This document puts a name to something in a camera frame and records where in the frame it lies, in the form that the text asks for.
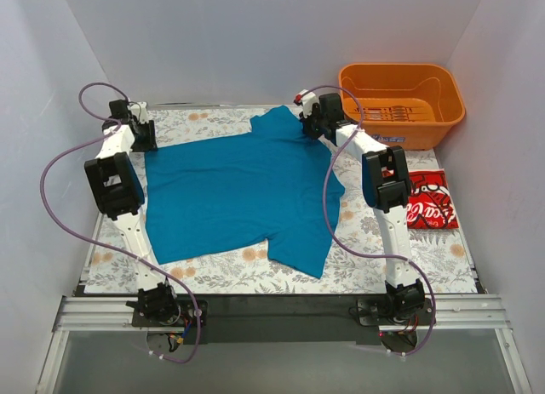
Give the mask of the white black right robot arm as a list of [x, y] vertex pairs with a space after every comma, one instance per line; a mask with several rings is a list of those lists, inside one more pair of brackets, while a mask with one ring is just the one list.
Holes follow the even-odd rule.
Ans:
[[416, 322], [426, 305], [427, 279], [412, 260], [407, 223], [411, 183], [403, 148], [384, 145], [365, 133], [362, 123], [351, 123], [338, 94], [317, 96], [302, 90], [294, 103], [302, 108], [305, 135], [314, 140], [323, 137], [337, 147], [337, 156], [346, 152], [361, 162], [364, 200], [379, 225], [386, 292], [358, 299], [349, 313], [363, 326]]

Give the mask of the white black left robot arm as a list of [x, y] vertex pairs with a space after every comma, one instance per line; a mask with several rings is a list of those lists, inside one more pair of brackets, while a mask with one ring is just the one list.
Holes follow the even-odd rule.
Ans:
[[129, 157], [157, 150], [154, 121], [144, 102], [114, 100], [109, 108], [111, 121], [102, 124], [106, 139], [84, 170], [99, 211], [118, 229], [125, 249], [142, 259], [135, 264], [137, 301], [128, 306], [170, 326], [180, 320], [181, 305], [167, 277], [154, 270], [158, 262], [145, 228], [145, 194]]

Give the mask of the teal blue t shirt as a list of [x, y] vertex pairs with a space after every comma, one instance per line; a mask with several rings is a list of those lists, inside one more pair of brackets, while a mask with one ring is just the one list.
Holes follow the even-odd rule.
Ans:
[[162, 265], [267, 242], [268, 256], [321, 277], [344, 186], [330, 150], [286, 106], [246, 134], [146, 154], [146, 232]]

